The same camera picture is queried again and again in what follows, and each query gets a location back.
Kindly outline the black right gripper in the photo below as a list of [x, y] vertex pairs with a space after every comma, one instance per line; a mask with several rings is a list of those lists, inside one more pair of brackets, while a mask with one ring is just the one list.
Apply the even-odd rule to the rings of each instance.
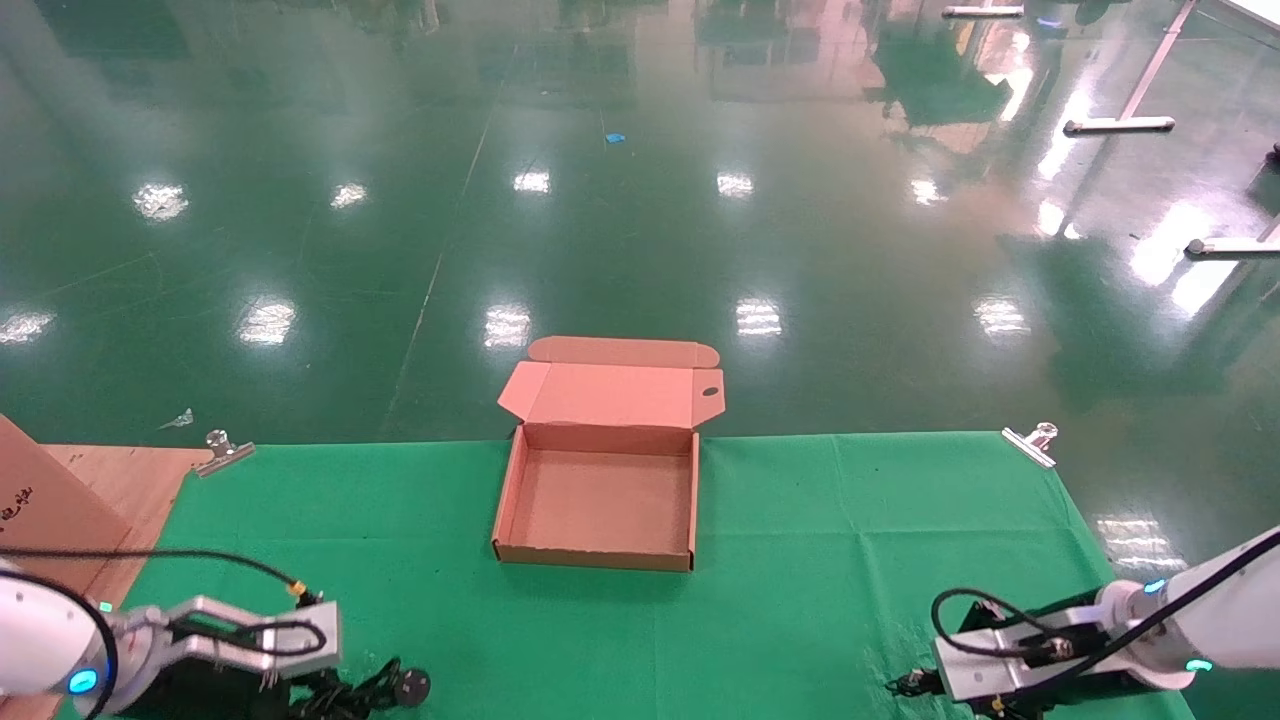
[[1060, 682], [1047, 691], [1032, 691], [1033, 685], [1047, 682], [1065, 671], [1065, 667], [1030, 667], [1018, 675], [1018, 689], [1000, 701], [1001, 719], [1043, 719], [1059, 707], [1082, 705], [1091, 701], [1116, 700], [1161, 691], [1148, 676], [1130, 669], [1098, 670], [1093, 667], [1080, 675]]

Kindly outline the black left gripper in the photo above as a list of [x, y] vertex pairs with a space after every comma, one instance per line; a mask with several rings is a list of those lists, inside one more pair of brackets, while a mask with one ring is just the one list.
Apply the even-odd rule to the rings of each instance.
[[174, 665], [132, 705], [132, 719], [288, 719], [291, 684], [233, 667]]

